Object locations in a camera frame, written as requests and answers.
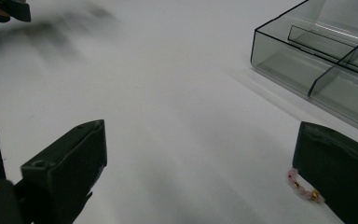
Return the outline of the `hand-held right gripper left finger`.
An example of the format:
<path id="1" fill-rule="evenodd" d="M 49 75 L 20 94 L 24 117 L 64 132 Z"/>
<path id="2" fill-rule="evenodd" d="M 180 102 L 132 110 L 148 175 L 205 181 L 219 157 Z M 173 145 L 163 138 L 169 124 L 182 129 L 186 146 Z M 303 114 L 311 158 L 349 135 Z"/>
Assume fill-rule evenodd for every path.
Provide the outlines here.
<path id="1" fill-rule="evenodd" d="M 102 119 L 80 124 L 21 166 L 34 224 L 73 224 L 107 165 Z"/>

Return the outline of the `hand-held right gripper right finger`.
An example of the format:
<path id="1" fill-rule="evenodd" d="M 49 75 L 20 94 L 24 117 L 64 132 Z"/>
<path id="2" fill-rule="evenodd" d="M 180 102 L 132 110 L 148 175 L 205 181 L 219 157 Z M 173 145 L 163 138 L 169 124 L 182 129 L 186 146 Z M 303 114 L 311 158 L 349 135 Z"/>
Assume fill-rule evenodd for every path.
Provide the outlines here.
<path id="1" fill-rule="evenodd" d="M 345 224 L 358 224 L 358 142 L 302 122 L 292 165 Z"/>

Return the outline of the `clear grey plastic organizer box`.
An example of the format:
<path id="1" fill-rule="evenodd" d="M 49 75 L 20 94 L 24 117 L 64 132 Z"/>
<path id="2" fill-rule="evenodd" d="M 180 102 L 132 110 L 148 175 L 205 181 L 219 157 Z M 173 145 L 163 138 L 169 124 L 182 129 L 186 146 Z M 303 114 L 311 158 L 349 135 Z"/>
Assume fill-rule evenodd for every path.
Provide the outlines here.
<path id="1" fill-rule="evenodd" d="M 251 65 L 358 129 L 358 0 L 304 0 L 260 25 Z"/>

